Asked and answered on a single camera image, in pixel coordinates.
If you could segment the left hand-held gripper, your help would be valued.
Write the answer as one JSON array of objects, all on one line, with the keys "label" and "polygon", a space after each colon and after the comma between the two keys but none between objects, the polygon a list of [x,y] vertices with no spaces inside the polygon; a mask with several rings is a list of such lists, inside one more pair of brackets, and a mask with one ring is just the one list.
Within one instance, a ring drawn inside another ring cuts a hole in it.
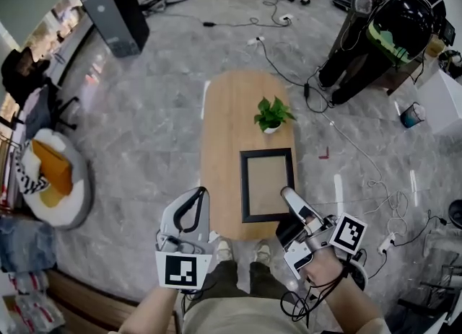
[{"label": "left hand-held gripper", "polygon": [[[181,219],[194,209],[193,224]],[[159,285],[172,289],[201,289],[212,261],[209,241],[209,192],[196,187],[178,196],[162,215],[155,252]],[[183,232],[186,240],[176,236]]]}]

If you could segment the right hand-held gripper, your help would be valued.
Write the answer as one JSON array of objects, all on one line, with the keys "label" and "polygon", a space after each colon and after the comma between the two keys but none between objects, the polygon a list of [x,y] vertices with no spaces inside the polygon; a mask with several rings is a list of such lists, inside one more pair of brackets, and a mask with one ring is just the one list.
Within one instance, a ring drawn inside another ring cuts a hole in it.
[{"label": "right hand-held gripper", "polygon": [[347,262],[359,251],[367,225],[343,213],[321,217],[293,188],[284,187],[281,196],[297,218],[285,218],[276,228],[276,237],[284,249],[284,260],[296,278],[312,259],[315,251],[333,247]]}]

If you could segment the black picture frame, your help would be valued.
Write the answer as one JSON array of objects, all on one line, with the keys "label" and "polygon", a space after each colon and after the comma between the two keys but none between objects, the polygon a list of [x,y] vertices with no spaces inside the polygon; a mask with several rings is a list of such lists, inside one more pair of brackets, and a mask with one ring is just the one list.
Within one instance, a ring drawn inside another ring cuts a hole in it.
[{"label": "black picture frame", "polygon": [[240,177],[242,222],[283,221],[289,217],[281,191],[295,186],[290,148],[241,151]]}]

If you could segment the person's right forearm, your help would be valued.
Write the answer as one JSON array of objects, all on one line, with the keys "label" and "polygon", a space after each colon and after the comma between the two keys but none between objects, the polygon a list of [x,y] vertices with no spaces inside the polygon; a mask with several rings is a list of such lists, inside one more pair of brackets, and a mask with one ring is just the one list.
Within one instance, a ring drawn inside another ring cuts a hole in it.
[{"label": "person's right forearm", "polygon": [[351,277],[342,278],[326,301],[344,334],[391,334],[378,305]]}]

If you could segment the person's left forearm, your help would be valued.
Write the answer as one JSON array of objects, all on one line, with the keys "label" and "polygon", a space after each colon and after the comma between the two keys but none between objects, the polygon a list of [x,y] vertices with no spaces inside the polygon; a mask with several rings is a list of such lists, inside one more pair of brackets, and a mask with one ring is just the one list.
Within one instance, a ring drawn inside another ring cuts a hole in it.
[{"label": "person's left forearm", "polygon": [[119,334],[167,334],[178,290],[158,286],[150,291],[118,329]]}]

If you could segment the wooden coffee table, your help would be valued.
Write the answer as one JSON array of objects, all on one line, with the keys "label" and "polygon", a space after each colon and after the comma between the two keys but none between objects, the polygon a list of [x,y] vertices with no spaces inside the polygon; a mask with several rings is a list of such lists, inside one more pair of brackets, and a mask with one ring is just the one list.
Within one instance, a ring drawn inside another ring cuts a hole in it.
[{"label": "wooden coffee table", "polygon": [[275,235],[275,221],[244,223],[240,153],[250,150],[295,149],[293,121],[275,133],[263,133],[254,122],[263,98],[289,104],[281,79],[264,71],[228,71],[214,77],[205,94],[201,133],[201,184],[209,191],[210,228],[236,240]]}]

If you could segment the person's right hand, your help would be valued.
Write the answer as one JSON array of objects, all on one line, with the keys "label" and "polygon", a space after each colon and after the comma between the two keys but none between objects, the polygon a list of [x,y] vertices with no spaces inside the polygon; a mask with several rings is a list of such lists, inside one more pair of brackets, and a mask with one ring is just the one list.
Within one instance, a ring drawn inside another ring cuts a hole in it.
[{"label": "person's right hand", "polygon": [[325,286],[341,274],[343,265],[333,247],[325,247],[314,252],[313,259],[302,267],[303,275],[314,286]]}]

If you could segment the person's right shoe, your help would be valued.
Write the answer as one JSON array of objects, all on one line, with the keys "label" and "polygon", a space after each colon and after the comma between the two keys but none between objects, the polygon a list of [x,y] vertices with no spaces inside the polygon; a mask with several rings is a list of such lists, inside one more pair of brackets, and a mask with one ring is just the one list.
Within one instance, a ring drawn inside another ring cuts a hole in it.
[{"label": "person's right shoe", "polygon": [[261,240],[256,245],[254,261],[266,266],[271,262],[271,248],[266,240]]}]

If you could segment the person's shoe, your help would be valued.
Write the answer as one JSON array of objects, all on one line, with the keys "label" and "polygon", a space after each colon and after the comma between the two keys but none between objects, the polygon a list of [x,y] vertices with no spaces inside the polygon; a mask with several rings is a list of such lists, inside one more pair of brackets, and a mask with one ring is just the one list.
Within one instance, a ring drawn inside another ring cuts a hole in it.
[{"label": "person's shoe", "polygon": [[216,258],[218,263],[234,261],[231,241],[225,238],[219,239],[216,249]]},{"label": "person's shoe", "polygon": [[271,262],[271,248],[266,240],[261,240],[256,245],[254,261],[266,266]]}]

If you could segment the person's left shoe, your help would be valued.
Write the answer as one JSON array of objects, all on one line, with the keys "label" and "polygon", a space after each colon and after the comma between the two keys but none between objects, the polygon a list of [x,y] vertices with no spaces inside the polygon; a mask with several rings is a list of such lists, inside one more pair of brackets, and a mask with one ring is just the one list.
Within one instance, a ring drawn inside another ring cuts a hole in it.
[{"label": "person's left shoe", "polygon": [[225,238],[219,239],[216,249],[216,258],[218,263],[234,261],[231,241]]}]

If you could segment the person's dark trousers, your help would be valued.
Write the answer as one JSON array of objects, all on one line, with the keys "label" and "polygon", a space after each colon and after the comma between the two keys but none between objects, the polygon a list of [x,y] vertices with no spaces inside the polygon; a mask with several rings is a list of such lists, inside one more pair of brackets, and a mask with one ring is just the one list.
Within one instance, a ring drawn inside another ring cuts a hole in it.
[{"label": "person's dark trousers", "polygon": [[267,265],[252,262],[249,267],[250,292],[237,287],[237,263],[233,260],[222,261],[206,275],[204,288],[194,297],[199,303],[205,299],[254,297],[264,299],[281,299],[289,290],[278,281]]}]

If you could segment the person's beige shirt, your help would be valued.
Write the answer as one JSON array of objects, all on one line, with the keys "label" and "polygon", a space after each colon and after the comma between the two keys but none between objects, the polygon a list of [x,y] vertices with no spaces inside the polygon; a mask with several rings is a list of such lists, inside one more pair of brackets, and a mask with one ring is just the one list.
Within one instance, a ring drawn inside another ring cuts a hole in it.
[{"label": "person's beige shirt", "polygon": [[185,313],[182,334],[311,334],[294,322],[276,299],[205,299]]}]

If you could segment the green potted plant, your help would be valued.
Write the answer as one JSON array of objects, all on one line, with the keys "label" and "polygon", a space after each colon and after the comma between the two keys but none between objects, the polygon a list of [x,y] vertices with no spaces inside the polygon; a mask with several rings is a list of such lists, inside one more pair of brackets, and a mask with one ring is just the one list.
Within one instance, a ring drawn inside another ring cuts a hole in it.
[{"label": "green potted plant", "polygon": [[258,124],[263,133],[275,133],[281,124],[288,120],[296,121],[297,119],[290,112],[290,109],[278,97],[270,102],[266,97],[258,103],[258,113],[254,115],[254,123]]}]

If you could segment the round grey white pouf chair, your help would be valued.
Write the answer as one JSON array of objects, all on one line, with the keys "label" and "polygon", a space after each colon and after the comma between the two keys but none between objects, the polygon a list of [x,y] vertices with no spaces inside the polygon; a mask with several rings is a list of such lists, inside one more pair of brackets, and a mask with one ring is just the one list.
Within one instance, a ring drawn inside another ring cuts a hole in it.
[{"label": "round grey white pouf chair", "polygon": [[76,150],[70,140],[57,131],[49,128],[40,129],[30,139],[41,141],[64,155],[71,163],[72,191],[65,195],[61,202],[53,208],[43,204],[39,192],[23,195],[25,203],[33,214],[52,227],[72,229],[80,225],[88,212],[92,200],[92,191],[87,163],[84,157]]}]

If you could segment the brown wooden bench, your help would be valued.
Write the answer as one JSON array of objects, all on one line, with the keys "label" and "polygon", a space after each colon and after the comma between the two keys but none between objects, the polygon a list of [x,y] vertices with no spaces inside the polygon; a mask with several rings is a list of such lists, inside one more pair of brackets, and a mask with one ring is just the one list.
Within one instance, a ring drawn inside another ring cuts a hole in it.
[{"label": "brown wooden bench", "polygon": [[66,334],[107,334],[117,331],[138,303],[120,298],[62,273],[46,271],[48,296],[63,314]]}]

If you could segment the yellow cushion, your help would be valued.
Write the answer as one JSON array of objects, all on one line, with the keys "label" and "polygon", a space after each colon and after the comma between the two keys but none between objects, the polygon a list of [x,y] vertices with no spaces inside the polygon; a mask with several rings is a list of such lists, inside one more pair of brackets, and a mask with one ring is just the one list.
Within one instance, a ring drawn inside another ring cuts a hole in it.
[{"label": "yellow cushion", "polygon": [[43,204],[49,208],[56,207],[65,195],[61,194],[55,187],[49,185],[46,189],[39,192]]}]

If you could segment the orange cushion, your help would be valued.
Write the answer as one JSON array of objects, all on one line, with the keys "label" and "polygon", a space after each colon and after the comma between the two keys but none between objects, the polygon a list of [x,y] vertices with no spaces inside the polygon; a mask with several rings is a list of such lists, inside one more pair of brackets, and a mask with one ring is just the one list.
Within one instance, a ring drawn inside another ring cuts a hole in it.
[{"label": "orange cushion", "polygon": [[40,160],[40,173],[61,195],[72,191],[71,163],[51,146],[35,139],[32,140],[32,151]]}]

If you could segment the black metal stand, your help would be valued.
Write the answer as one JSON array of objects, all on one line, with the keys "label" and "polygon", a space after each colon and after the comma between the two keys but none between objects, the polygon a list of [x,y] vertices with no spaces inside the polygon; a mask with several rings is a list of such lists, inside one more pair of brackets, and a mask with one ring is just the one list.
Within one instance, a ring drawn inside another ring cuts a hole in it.
[{"label": "black metal stand", "polygon": [[424,317],[443,317],[449,326],[462,314],[462,265],[442,265],[437,283],[421,281],[418,288],[424,293],[422,303],[399,299],[398,305]]}]

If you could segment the teal waste bin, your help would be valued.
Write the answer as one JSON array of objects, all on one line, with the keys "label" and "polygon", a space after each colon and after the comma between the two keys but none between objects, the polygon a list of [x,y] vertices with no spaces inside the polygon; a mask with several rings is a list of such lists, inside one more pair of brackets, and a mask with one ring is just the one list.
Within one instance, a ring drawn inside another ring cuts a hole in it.
[{"label": "teal waste bin", "polygon": [[405,128],[411,128],[425,121],[425,117],[425,109],[418,102],[413,102],[400,114],[400,121]]}]

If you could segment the black white striped cushion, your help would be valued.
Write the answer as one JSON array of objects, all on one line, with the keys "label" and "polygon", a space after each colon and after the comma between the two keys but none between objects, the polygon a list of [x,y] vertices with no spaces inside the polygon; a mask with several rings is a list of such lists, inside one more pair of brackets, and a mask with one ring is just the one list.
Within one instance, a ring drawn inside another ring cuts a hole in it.
[{"label": "black white striped cushion", "polygon": [[14,173],[23,195],[46,190],[50,183],[40,171],[41,160],[32,150],[31,140],[14,150]]}]

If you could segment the round black stool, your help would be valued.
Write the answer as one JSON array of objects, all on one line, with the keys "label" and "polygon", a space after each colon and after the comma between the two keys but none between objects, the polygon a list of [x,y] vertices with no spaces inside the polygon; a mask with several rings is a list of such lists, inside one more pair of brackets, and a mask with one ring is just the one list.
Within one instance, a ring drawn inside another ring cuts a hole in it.
[{"label": "round black stool", "polygon": [[455,227],[462,230],[462,199],[454,200],[449,205],[448,217]]}]

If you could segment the blue denim cloth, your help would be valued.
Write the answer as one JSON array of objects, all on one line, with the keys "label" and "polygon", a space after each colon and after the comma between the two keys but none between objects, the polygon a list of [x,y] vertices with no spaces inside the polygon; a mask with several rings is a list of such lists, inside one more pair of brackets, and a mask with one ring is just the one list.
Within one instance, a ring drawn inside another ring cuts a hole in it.
[{"label": "blue denim cloth", "polygon": [[30,272],[56,264],[54,229],[29,219],[0,217],[0,269]]}]

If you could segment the pile of red-printed plastic packets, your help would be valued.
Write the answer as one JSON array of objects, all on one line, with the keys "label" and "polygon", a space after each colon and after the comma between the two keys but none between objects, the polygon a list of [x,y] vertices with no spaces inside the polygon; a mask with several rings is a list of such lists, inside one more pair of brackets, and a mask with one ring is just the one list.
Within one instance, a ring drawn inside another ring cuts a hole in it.
[{"label": "pile of red-printed plastic packets", "polygon": [[50,334],[65,325],[45,271],[0,271],[0,334]]}]

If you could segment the white long desk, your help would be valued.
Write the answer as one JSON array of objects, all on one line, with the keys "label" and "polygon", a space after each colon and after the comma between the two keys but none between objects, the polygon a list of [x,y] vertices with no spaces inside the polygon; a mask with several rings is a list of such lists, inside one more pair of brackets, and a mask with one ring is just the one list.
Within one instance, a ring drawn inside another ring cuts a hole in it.
[{"label": "white long desk", "polygon": [[45,73],[54,84],[61,84],[68,68],[74,60],[74,55],[93,29],[94,25],[92,20],[85,14],[70,35],[60,44],[58,50],[52,53],[50,66]]}]

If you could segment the dark grey tall cabinet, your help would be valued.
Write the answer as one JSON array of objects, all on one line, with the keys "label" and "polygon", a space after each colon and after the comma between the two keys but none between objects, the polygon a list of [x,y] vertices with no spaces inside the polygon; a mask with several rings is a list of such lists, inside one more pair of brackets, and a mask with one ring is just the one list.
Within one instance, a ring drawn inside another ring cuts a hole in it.
[{"label": "dark grey tall cabinet", "polygon": [[97,31],[117,58],[135,56],[149,37],[138,0],[80,0]]}]

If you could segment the black white machine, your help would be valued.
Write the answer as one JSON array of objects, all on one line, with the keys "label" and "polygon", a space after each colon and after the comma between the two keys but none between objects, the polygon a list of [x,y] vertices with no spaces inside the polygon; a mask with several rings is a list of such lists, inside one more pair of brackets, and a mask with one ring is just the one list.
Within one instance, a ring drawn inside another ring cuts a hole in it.
[{"label": "black white machine", "polygon": [[447,75],[453,79],[462,76],[462,53],[457,50],[446,50],[438,56],[438,63]]}]

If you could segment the cardboard box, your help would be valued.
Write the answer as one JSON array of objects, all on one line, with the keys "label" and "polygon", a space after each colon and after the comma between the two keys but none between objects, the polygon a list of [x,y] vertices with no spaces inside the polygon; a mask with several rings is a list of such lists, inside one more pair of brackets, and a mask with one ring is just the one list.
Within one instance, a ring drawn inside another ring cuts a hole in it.
[{"label": "cardboard box", "polygon": [[425,53],[432,58],[437,58],[444,50],[444,41],[440,39],[437,35],[433,35],[431,40],[429,41]]}]

